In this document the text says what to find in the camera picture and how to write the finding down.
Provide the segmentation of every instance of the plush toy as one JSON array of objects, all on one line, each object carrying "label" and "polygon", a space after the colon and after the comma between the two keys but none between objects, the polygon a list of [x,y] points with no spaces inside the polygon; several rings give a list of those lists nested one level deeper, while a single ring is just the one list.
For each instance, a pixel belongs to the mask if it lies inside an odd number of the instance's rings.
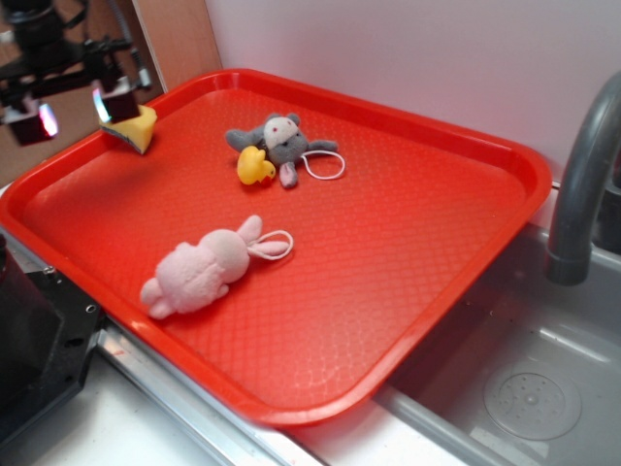
[{"label": "plush toy", "polygon": [[[153,318],[164,318],[178,312],[192,313],[209,306],[224,296],[229,283],[239,280],[246,272],[250,258],[277,260],[293,249],[289,233],[277,230],[261,236],[263,220],[251,216],[237,230],[214,230],[204,236],[197,246],[179,244],[157,265],[155,277],[141,290],[140,299],[149,306]],[[267,241],[276,235],[284,241]]]},{"label": "plush toy", "polygon": [[[300,131],[299,124],[300,118],[295,114],[288,116],[272,114],[268,116],[265,124],[250,131],[241,129],[227,131],[226,142],[237,152],[248,146],[265,150],[270,161],[278,167],[278,177],[282,185],[293,187],[298,182],[295,165],[305,153],[323,151],[334,154],[338,148],[337,143],[333,141],[309,142]],[[337,154],[336,156],[343,161],[342,157]]]}]

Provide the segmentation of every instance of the white string loop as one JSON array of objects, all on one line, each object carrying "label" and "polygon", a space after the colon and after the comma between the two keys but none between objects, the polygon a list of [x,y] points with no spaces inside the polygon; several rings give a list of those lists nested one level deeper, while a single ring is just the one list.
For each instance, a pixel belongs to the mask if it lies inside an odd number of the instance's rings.
[{"label": "white string loop", "polygon": [[[336,175],[329,175],[327,177],[321,177],[315,174],[314,171],[311,170],[311,166],[309,165],[309,160],[307,158],[307,155],[316,155],[316,154],[332,155],[333,157],[337,157],[341,161],[341,164],[342,164],[341,170],[339,170],[339,173],[337,173]],[[302,159],[304,160],[304,164],[307,167],[307,171],[309,172],[309,175],[311,175],[313,178],[317,180],[323,180],[323,181],[335,180],[336,178],[340,178],[343,172],[345,171],[345,159],[343,158],[343,156],[340,155],[339,153],[331,152],[329,150],[309,150],[308,152],[304,152],[302,154]]]}]

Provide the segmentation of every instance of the sink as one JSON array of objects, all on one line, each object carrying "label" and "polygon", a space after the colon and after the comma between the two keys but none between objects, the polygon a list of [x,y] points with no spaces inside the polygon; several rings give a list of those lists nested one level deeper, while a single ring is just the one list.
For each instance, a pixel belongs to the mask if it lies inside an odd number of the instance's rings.
[{"label": "sink", "polygon": [[596,249],[588,280],[560,286],[545,241],[528,225],[395,372],[400,396],[383,396],[470,464],[621,458],[621,258]]}]

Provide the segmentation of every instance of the gray faucet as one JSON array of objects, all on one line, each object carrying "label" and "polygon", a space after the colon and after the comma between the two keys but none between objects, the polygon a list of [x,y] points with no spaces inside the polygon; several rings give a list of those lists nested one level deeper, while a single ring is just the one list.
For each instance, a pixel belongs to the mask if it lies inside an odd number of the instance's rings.
[{"label": "gray faucet", "polygon": [[602,87],[565,169],[548,239],[545,275],[584,282],[592,242],[621,254],[621,72]]}]

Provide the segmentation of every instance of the drain strainer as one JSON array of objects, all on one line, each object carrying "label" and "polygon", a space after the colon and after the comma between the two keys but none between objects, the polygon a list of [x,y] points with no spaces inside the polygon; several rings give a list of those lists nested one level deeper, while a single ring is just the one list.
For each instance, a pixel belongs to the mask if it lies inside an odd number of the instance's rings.
[{"label": "drain strainer", "polygon": [[528,440],[569,432],[580,418],[580,395],[568,378],[538,362],[501,367],[485,385],[485,408],[505,431]]}]

